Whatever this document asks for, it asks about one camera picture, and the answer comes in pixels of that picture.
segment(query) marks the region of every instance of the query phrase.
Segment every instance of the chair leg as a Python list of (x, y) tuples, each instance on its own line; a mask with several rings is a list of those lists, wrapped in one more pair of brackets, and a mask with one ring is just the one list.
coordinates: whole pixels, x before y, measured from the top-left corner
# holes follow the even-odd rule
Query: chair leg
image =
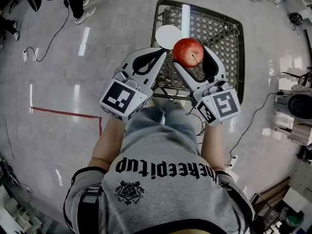
[(307, 85), (307, 81), (308, 81), (308, 78), (309, 78), (309, 76), (310, 76), (310, 73), (311, 72), (308, 72), (308, 73), (306, 73), (305, 75), (302, 75), (301, 77), (304, 77), (304, 80), (303, 80), (303, 83), (301, 84), (302, 86), (306, 86)]
[(283, 74), (287, 74), (287, 75), (290, 75), (292, 77), (296, 77), (296, 78), (301, 78), (301, 76), (297, 76), (297, 75), (294, 75), (294, 74), (291, 74), (291, 73), (287, 73), (287, 72), (282, 72)]

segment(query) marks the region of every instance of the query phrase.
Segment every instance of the shirt graphic logo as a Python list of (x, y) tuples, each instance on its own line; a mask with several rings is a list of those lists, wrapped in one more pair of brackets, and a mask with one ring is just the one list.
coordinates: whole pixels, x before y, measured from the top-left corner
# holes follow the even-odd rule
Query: shirt graphic logo
[(203, 101), (197, 107), (197, 110), (199, 110), (199, 112), (204, 116), (204, 118), (208, 123), (212, 123), (215, 121), (214, 115), (212, 114), (212, 112), (210, 112), (210, 110)]
[(140, 182), (127, 183), (121, 181), (120, 186), (115, 189), (118, 201), (124, 202), (126, 205), (132, 203), (137, 204), (140, 198), (143, 198), (144, 189), (140, 187)]
[(231, 92), (213, 96), (217, 110), (221, 117), (231, 115), (238, 111)]
[(111, 106), (117, 111), (124, 113), (134, 95), (135, 91), (123, 86), (118, 82), (114, 82), (102, 102)]

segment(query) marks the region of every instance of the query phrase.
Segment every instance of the apple stem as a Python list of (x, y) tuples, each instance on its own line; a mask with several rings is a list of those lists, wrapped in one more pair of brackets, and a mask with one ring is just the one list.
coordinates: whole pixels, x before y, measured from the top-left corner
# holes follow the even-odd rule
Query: apple stem
[(197, 60), (196, 60), (195, 56), (194, 56), (194, 55), (192, 55), (192, 57), (194, 57), (194, 59), (195, 59), (195, 61), (196, 61), (196, 64), (198, 64), (198, 62), (197, 62)]

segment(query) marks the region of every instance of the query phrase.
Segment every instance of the table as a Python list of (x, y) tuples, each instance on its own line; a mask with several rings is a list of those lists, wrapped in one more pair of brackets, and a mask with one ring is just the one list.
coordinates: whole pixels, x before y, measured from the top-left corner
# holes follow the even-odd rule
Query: table
[[(182, 5), (173, 0), (159, 0), (156, 6), (151, 47), (159, 47), (156, 42), (156, 30), (162, 25), (174, 25), (181, 29)], [(223, 62), (229, 84), (236, 89), (239, 103), (243, 102), (245, 80), (245, 48), (242, 24), (218, 12), (187, 4), (191, 7), (190, 37), (208, 46)], [(156, 78), (156, 84), (163, 93), (155, 97), (189, 100), (189, 88), (183, 84), (173, 65), (172, 51), (168, 51), (166, 60)], [(190, 69), (193, 75), (202, 80), (204, 73), (201, 65)]]

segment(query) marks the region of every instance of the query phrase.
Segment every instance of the gray t-shirt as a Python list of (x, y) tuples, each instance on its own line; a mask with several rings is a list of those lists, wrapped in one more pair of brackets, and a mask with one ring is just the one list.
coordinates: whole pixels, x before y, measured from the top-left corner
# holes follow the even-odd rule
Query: gray t-shirt
[[(85, 196), (92, 190), (99, 196)], [(75, 174), (64, 203), (65, 219), (75, 233), (82, 234), (81, 226), (88, 224), (77, 217), (83, 211), (79, 205), (94, 198), (100, 234), (244, 233), (254, 217), (233, 179), (215, 173), (187, 136), (162, 125), (127, 136), (109, 171), (89, 167)]]

